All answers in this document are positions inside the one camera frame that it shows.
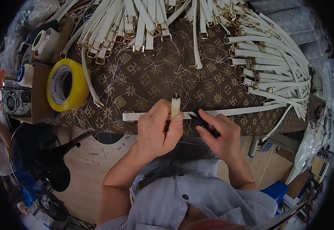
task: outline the white shirt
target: white shirt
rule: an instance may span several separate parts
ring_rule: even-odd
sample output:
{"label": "white shirt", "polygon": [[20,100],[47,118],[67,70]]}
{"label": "white shirt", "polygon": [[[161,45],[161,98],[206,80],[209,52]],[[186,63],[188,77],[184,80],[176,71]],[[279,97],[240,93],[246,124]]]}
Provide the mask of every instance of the white shirt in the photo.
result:
{"label": "white shirt", "polygon": [[176,176],[156,179],[144,187],[136,194],[127,216],[110,220],[97,229],[175,230],[185,217],[188,204],[199,208],[208,218],[248,228],[272,218],[277,210],[276,201],[257,190],[235,190],[217,178],[219,161],[173,161],[168,168],[174,168]]}

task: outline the fan grille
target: fan grille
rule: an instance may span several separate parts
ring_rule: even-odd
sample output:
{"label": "fan grille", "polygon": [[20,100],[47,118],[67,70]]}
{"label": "fan grille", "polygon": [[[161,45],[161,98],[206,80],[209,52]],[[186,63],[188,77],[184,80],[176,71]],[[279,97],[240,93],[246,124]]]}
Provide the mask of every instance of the fan grille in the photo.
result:
{"label": "fan grille", "polygon": [[9,157],[14,176],[26,190],[36,195],[43,194],[45,190],[53,191],[48,181],[42,182],[33,177],[27,161],[39,150],[60,145],[56,134],[47,124],[23,123],[17,128],[12,136]]}

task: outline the yellow tape roll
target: yellow tape roll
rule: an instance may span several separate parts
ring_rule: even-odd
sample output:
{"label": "yellow tape roll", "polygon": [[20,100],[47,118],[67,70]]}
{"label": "yellow tape roll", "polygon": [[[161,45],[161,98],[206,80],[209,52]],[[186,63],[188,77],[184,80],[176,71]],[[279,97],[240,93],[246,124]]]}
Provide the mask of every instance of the yellow tape roll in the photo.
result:
{"label": "yellow tape roll", "polygon": [[[72,78],[71,89],[63,87],[65,80],[69,81],[68,77]],[[47,99],[55,111],[78,108],[84,104],[88,95],[89,87],[81,64],[65,58],[54,65],[48,76]]]}

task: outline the concrete floor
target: concrete floor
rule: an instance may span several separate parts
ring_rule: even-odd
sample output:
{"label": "concrete floor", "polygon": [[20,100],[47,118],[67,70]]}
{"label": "concrete floor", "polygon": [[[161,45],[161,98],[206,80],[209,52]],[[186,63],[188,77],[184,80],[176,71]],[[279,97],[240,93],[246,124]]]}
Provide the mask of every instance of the concrete floor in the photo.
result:
{"label": "concrete floor", "polygon": [[[55,127],[55,130],[62,144],[84,132],[66,127]],[[136,140],[137,135],[124,135],[112,145],[99,143],[92,136],[82,141],[80,148],[72,149],[64,158],[71,172],[69,187],[63,192],[54,192],[54,195],[64,202],[74,216],[96,223],[104,176]],[[252,136],[241,137],[242,154],[261,190],[282,179],[293,163],[275,154],[274,148],[266,153],[256,153],[254,158],[250,158],[247,154],[251,141]],[[219,164],[218,177],[229,183],[228,168],[224,162]]]}

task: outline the hand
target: hand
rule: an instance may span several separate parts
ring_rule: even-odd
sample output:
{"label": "hand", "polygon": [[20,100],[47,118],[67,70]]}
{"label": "hand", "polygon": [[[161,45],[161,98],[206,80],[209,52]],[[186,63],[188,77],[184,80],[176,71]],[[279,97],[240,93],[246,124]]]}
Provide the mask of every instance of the hand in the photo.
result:
{"label": "hand", "polygon": [[172,151],[183,134],[183,113],[175,116],[164,131],[166,121],[171,113],[171,103],[160,99],[146,114],[139,118],[137,146],[139,154],[152,161]]}
{"label": "hand", "polygon": [[208,114],[202,109],[199,110],[202,119],[210,124],[209,128],[214,127],[220,136],[215,138],[208,130],[197,126],[201,139],[210,147],[215,154],[224,161],[241,155],[240,134],[241,128],[223,114],[216,117]]}

